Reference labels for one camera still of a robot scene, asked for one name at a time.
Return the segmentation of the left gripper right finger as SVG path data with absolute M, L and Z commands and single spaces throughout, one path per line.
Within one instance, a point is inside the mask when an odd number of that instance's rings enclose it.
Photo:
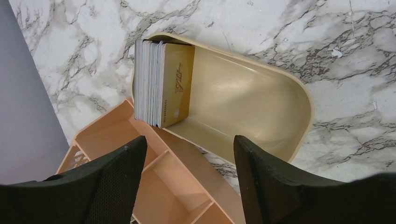
M 248 224 L 393 224 L 396 175 L 353 182 L 299 169 L 237 135 L 233 142 L 241 200 Z

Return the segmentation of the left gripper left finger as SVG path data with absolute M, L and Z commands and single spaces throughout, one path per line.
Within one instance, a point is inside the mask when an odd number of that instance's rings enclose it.
M 128 224 L 148 145 L 139 136 L 77 168 L 0 187 L 3 224 Z

